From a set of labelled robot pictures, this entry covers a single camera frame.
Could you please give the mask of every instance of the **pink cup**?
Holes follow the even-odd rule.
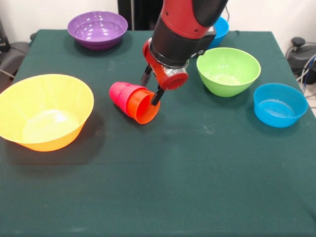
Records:
[[[134,84],[130,84],[127,82],[115,82],[109,91],[109,96],[111,98],[111,100],[114,102],[114,104],[116,104],[117,106],[120,107],[120,109],[127,114],[128,116],[130,116],[127,112],[127,101],[129,99],[129,97],[131,96],[131,94],[139,89],[145,89],[147,90],[147,88],[140,86],[140,85],[134,85]]]

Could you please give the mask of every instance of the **green tablecloth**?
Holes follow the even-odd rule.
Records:
[[[315,236],[316,120],[262,124],[253,92],[267,82],[298,88],[269,32],[229,32],[221,46],[262,67],[244,93],[220,98],[190,61],[189,81],[138,125],[108,97],[115,81],[139,83],[152,32],[127,32],[106,52],[82,48],[66,31],[39,31],[17,80],[62,73],[95,96],[79,137],[37,153],[0,140],[1,236]],[[149,89],[155,90],[152,77]]]

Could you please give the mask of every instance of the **bowl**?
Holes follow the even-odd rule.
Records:
[[[213,48],[197,59],[204,85],[215,95],[235,96],[254,83],[261,72],[259,62],[236,48]]]
[[[253,98],[258,119],[273,127],[293,125],[308,108],[308,102],[302,92],[280,83],[268,83],[258,87]]]
[[[216,36],[208,48],[215,48],[223,41],[229,31],[229,24],[223,17],[220,16],[215,22],[214,28]]]
[[[91,89],[77,78],[24,79],[0,94],[0,136],[34,151],[60,149],[78,136],[93,103]]]
[[[93,11],[76,16],[67,29],[82,46],[91,50],[107,50],[120,42],[127,27],[127,21],[119,14]]]

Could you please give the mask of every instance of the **bowl rim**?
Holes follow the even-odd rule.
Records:
[[[305,101],[305,109],[304,109],[304,111],[303,111],[300,115],[296,115],[296,116],[293,116],[293,117],[282,117],[282,116],[278,116],[278,115],[271,114],[271,113],[269,113],[269,112],[267,112],[267,111],[266,111],[266,113],[268,113],[269,115],[272,115],[273,117],[281,118],[281,119],[297,119],[297,118],[300,118],[301,116],[303,116],[303,115],[306,113],[306,111],[308,110],[309,104],[308,104],[308,101],[307,101],[307,99],[305,98],[304,94],[303,94],[302,92],[300,92],[298,89],[295,89],[294,87],[289,86],[289,85],[286,85],[286,84],[283,84],[283,83],[271,82],[271,83],[266,83],[266,84],[263,84],[263,85],[257,87],[257,89],[255,90],[255,92],[253,93],[253,101],[254,101],[254,104],[259,105],[258,101],[256,100],[256,95],[257,95],[257,93],[258,93],[258,90],[261,89],[262,87],[271,86],[271,85],[279,85],[279,86],[282,86],[282,87],[290,88],[290,90],[294,91],[294,92],[295,92],[297,95],[299,95],[301,98],[304,98],[304,101]]]
[[[259,77],[260,74],[261,74],[261,65],[260,65],[259,61],[258,61],[254,56],[252,56],[250,53],[248,53],[248,52],[246,52],[246,51],[243,51],[243,50],[241,50],[241,49],[238,49],[238,48],[231,48],[231,47],[211,48],[211,49],[207,50],[206,52],[208,52],[208,51],[215,51],[215,50],[227,50],[227,49],[242,52],[242,53],[247,54],[248,56],[250,56],[252,59],[254,59],[254,61],[256,62],[256,64],[257,64],[258,67],[259,67],[258,75],[256,75],[253,80],[248,81],[248,82],[246,82],[246,83],[241,83],[241,84],[238,84],[238,85],[231,85],[231,84],[227,84],[227,83],[219,83],[219,82],[217,82],[217,81],[210,80],[210,79],[207,78],[207,77],[200,71],[200,69],[199,69],[199,65],[198,65],[198,64],[199,64],[199,60],[200,60],[200,57],[203,56],[203,55],[201,55],[201,56],[199,56],[199,57],[197,58],[197,70],[198,70],[198,72],[199,72],[200,74],[202,74],[203,77],[205,77],[207,80],[209,80],[209,81],[211,81],[211,82],[213,82],[213,83],[215,83],[215,84],[218,84],[218,85],[242,86],[242,85],[248,85],[248,84],[250,84],[250,83],[253,83],[256,79],[258,79],[258,77]]]
[[[73,35],[73,34],[70,32],[70,30],[69,30],[70,24],[71,24],[77,17],[81,17],[81,16],[86,15],[86,14],[97,13],[97,12],[109,13],[109,14],[112,14],[112,15],[115,15],[115,16],[121,18],[121,19],[125,22],[125,28],[123,29],[123,32],[122,32],[120,35],[118,35],[118,36],[116,36],[115,38],[113,38],[113,39],[108,39],[108,40],[103,40],[103,41],[86,41],[86,40],[83,40],[83,39],[80,39],[80,38],[76,37],[75,35]],[[83,41],[83,42],[91,42],[91,43],[96,43],[96,42],[100,43],[100,42],[108,42],[108,41],[111,41],[111,40],[116,40],[116,39],[120,38],[122,35],[124,35],[124,34],[126,33],[127,29],[128,29],[128,22],[127,22],[127,20],[126,20],[123,16],[121,16],[120,14],[114,13],[114,12],[111,12],[111,11],[88,11],[88,12],[85,12],[85,13],[82,13],[82,14],[79,14],[79,15],[75,16],[74,18],[72,18],[72,19],[69,21],[69,23],[68,23],[68,25],[67,25],[67,32],[68,32],[69,35],[71,35],[73,38],[75,38],[75,39],[77,39],[77,40],[80,40],[80,41]]]
[[[221,35],[217,35],[217,34],[216,34],[214,39],[218,39],[218,38],[220,38],[220,37],[225,36],[225,35],[228,33],[228,31],[229,31],[229,23],[228,23],[228,21],[227,21],[224,17],[222,17],[222,16],[220,16],[220,17],[217,19],[217,21],[215,22],[215,24],[214,24],[215,30],[216,30],[216,23],[219,22],[220,20],[226,23],[226,25],[227,25],[227,30],[225,31],[225,33],[223,33],[223,34],[221,34]]]
[[[3,97],[3,95],[5,95],[6,93],[8,93],[8,91],[12,90],[12,88],[16,87],[16,85],[20,85],[20,84],[24,84],[30,80],[34,80],[36,78],[41,78],[43,76],[63,76],[63,77],[68,77],[68,78],[71,78],[72,80],[75,80],[79,83],[81,83],[85,88],[88,89],[88,91],[90,92],[89,94],[91,95],[91,98],[92,98],[92,103],[91,103],[91,107],[89,108],[88,110],[88,113],[87,115],[84,117],[84,119],[82,120],[82,122],[75,128],[73,129],[72,131],[68,132],[67,134],[64,134],[64,135],[61,135],[57,138],[54,138],[54,139],[49,139],[49,140],[43,140],[41,142],[25,142],[23,140],[17,140],[17,139],[11,139],[11,138],[8,138],[7,136],[3,136],[2,134],[0,134],[0,137],[4,138],[5,140],[8,140],[8,141],[11,141],[11,142],[15,142],[15,143],[18,143],[18,144],[27,144],[27,145],[33,145],[33,144],[42,144],[42,143],[46,143],[46,142],[52,142],[52,141],[55,141],[55,140],[58,140],[62,137],[65,137],[67,136],[68,134],[76,131],[79,127],[81,127],[83,124],[85,124],[85,122],[87,121],[87,119],[90,117],[91,113],[92,113],[92,110],[93,110],[93,107],[94,107],[94,96],[93,96],[93,92],[91,90],[91,88],[85,83],[83,82],[82,80],[74,77],[74,76],[71,76],[71,75],[66,75],[66,74],[41,74],[41,75],[36,75],[36,76],[33,76],[33,77],[29,77],[29,78],[26,78],[26,79],[23,79],[23,80],[20,80],[16,83],[14,83],[13,85],[9,86],[6,90],[4,90],[1,94],[0,94],[0,98]]]

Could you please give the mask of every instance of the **white wall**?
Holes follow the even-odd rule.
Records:
[[[228,9],[231,30],[272,31],[283,52],[294,36],[316,42],[316,0],[229,0]],[[11,42],[29,41],[41,28],[65,29],[73,17],[91,10],[117,13],[117,0],[0,0]]]
[[[272,31],[284,53],[295,36],[316,42],[316,0],[228,0],[227,7],[231,30]]]
[[[0,0],[0,18],[10,42],[30,41],[39,29],[66,29],[88,11],[118,13],[117,0]]]

